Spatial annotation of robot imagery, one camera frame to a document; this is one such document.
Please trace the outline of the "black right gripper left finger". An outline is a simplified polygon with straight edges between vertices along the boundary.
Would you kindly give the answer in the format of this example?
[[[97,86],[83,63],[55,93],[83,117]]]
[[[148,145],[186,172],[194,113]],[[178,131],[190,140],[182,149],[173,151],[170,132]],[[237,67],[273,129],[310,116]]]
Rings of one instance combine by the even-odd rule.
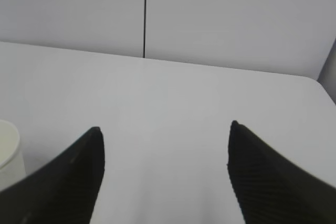
[[[104,177],[99,127],[48,164],[1,191],[1,223],[89,223]]]

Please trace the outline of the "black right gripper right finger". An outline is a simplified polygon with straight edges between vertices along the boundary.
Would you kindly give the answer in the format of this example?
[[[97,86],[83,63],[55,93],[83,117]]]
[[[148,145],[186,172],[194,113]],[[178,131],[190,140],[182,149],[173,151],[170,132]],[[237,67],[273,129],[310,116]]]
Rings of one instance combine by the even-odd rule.
[[[229,179],[245,223],[335,223],[335,187],[232,121]]]

